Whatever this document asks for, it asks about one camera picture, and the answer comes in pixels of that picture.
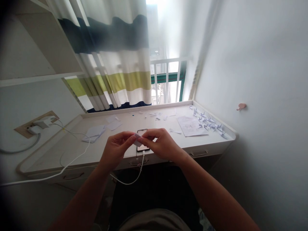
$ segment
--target wall hook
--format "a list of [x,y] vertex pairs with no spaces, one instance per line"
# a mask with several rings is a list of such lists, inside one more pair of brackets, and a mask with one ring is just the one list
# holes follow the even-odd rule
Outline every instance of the wall hook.
[[246,104],[240,103],[240,104],[238,105],[239,108],[236,109],[236,110],[239,111],[239,110],[245,108],[246,106],[247,106]]

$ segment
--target desk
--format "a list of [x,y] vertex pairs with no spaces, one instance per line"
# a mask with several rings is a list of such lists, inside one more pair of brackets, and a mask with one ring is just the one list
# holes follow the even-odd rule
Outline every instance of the desk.
[[[226,132],[226,139],[221,137],[218,132],[212,132],[211,130],[209,131],[209,135],[185,137],[183,133],[170,133],[171,137],[182,149],[191,154],[193,158],[224,153],[230,144],[237,139],[237,132],[206,109],[202,108],[195,101],[82,114],[73,119],[66,126],[68,130],[75,133],[86,133],[90,127],[102,124],[107,125],[108,122],[106,118],[114,114],[116,114],[123,124],[114,131],[106,129],[95,143],[90,144],[87,152],[71,165],[75,168],[69,168],[65,170],[62,175],[51,178],[47,182],[52,184],[78,178],[87,178],[94,168],[81,166],[95,166],[99,162],[107,138],[111,135],[122,131],[137,132],[137,130],[150,128],[165,128],[167,131],[169,131],[169,128],[181,130],[177,117],[184,115],[192,116],[193,110],[189,108],[190,104],[193,104],[193,107],[196,107],[199,113],[205,111],[206,116],[210,115],[217,124],[223,124],[223,129]],[[155,117],[149,116],[149,113],[154,112],[162,113],[161,120],[156,121]],[[170,116],[167,117],[167,120],[163,120],[164,115],[173,115],[175,112],[176,116]],[[88,143],[81,141],[83,135],[76,136],[77,139],[69,133],[59,131],[30,157],[24,160],[19,165],[18,171],[33,179],[44,178],[60,172],[63,168],[60,165],[61,156],[61,163],[65,166],[76,156],[83,153],[88,145]],[[135,167],[134,161],[136,160],[136,155],[142,156],[142,153],[136,152],[136,146],[132,145],[125,152],[123,161],[119,164],[117,169]],[[167,162],[167,160],[160,159],[154,155],[152,150],[145,152],[144,159],[144,165]]]

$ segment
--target green window frame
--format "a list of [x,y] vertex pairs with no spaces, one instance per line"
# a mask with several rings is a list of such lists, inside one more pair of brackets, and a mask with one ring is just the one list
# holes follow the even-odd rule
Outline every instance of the green window frame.
[[[179,102],[182,101],[183,98],[183,90],[184,90],[184,83],[185,83],[185,76],[186,76],[186,65],[187,61],[181,62],[181,69],[180,69],[180,80],[181,81],[181,88],[180,88],[180,99]],[[177,81],[177,72],[169,73],[168,82],[176,82]],[[157,83],[165,83],[166,82],[166,74],[158,74],[157,75]],[[151,75],[151,84],[155,84],[155,76]]]

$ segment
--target striped curtain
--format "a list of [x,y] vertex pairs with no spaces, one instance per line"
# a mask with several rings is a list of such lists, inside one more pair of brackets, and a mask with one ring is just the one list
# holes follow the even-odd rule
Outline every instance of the striped curtain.
[[84,74],[68,80],[95,111],[151,105],[146,0],[54,0]]

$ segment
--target wall outlet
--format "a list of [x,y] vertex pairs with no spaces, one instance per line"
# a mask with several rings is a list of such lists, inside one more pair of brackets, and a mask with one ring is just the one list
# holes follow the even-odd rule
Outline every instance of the wall outlet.
[[44,118],[44,117],[46,117],[46,116],[55,116],[56,119],[54,119],[54,120],[51,121],[51,122],[53,122],[53,123],[59,119],[59,117],[58,117],[53,111],[50,111],[50,112],[47,112],[47,113],[45,113],[45,114],[43,114],[43,115],[41,115],[41,116],[39,116],[39,117],[37,117],[37,118],[35,118],[35,119],[33,119],[33,120],[31,120],[31,121],[25,123],[25,124],[23,124],[23,125],[21,125],[21,126],[15,128],[14,130],[17,131],[17,132],[19,132],[21,135],[23,135],[23,136],[26,137],[27,139],[29,139],[29,138],[33,137],[34,135],[31,134],[30,132],[28,132],[27,129],[29,129],[30,127],[34,127],[34,126],[35,126],[35,125],[33,124],[34,121],[39,120],[39,119],[41,119],[41,118]]

